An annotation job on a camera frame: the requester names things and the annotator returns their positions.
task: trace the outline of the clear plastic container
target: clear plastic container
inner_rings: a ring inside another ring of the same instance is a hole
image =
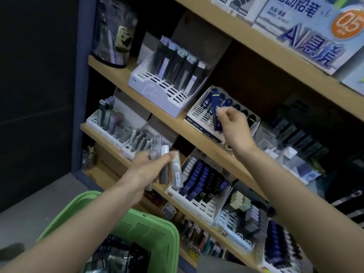
[[[129,59],[137,14],[119,0],[99,0],[92,55],[100,62],[124,68]]]

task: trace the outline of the orange circular sticker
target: orange circular sticker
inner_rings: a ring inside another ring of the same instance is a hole
[[[336,38],[350,39],[358,35],[364,27],[364,11],[348,9],[339,14],[332,23],[331,32]]]

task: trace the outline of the person's right hand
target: person's right hand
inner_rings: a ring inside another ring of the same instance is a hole
[[[216,115],[221,122],[225,140],[236,155],[256,148],[248,122],[243,113],[233,107],[220,107]]]

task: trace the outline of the green shopping basket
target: green shopping basket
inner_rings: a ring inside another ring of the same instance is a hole
[[[77,196],[51,222],[39,239],[51,234],[99,194],[98,191],[88,191]],[[169,221],[130,209],[111,233],[126,241],[136,242],[151,253],[148,273],[177,272],[180,235]]]

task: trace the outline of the floor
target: floor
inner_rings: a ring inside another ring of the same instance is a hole
[[[33,247],[39,235],[77,195],[88,191],[71,173],[0,214],[0,249],[21,242]],[[0,262],[0,268],[6,263]]]

